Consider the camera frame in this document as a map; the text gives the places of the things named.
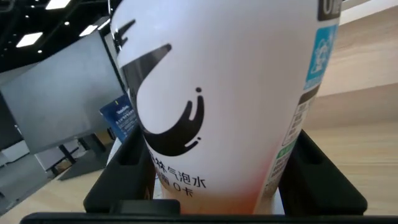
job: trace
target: wooden surface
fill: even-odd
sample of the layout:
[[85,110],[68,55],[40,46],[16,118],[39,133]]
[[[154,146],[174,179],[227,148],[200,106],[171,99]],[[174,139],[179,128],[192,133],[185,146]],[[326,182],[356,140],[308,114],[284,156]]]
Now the wooden surface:
[[102,170],[65,181],[52,180],[0,217],[0,223],[19,223],[24,216],[34,212],[84,212],[83,199],[101,172]]
[[397,96],[398,83],[318,97],[304,129],[397,122]]
[[318,96],[398,83],[397,37],[398,6],[339,26]]
[[365,196],[367,215],[398,215],[398,122],[306,132]]

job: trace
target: ceiling light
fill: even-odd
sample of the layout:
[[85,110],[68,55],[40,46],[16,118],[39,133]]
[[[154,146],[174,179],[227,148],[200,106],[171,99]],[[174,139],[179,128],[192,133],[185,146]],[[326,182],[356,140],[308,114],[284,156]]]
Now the ceiling light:
[[32,45],[36,42],[37,39],[40,38],[40,36],[43,34],[43,32],[37,32],[34,34],[26,34],[17,44],[17,47],[25,47]]
[[108,23],[111,22],[111,19],[108,19],[107,21],[105,21],[102,25],[99,26],[99,30],[101,30],[102,28],[104,28],[104,26],[108,25]]
[[97,26],[89,25],[85,30],[83,30],[83,32],[79,35],[79,37],[83,37],[85,35],[92,33],[96,28]]
[[62,9],[66,7],[69,2],[70,0],[51,0],[45,9],[46,10]]

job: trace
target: wooden table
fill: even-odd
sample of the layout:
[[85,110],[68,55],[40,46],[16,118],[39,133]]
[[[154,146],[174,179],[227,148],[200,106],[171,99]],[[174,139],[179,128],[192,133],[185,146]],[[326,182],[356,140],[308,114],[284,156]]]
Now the wooden table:
[[83,199],[102,170],[65,181],[52,180],[0,217],[0,223],[19,223],[34,212],[85,212]]

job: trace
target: wall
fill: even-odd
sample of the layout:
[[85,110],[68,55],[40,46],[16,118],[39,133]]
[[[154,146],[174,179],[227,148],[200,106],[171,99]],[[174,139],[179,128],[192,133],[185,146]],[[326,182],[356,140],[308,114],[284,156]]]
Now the wall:
[[0,73],[0,86],[8,81],[11,81],[15,77],[22,75],[23,73],[25,73],[26,71],[28,71],[35,65],[37,65],[37,63],[33,63],[30,65],[26,65],[23,67],[15,68],[15,69]]

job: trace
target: computer monitor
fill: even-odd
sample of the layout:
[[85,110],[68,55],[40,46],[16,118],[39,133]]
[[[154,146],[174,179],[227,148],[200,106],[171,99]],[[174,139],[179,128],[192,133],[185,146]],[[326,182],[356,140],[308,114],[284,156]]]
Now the computer monitor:
[[108,128],[99,110],[123,89],[103,37],[94,32],[3,85],[1,92],[35,154],[84,138],[92,143],[89,148],[104,151],[93,139],[94,132]]

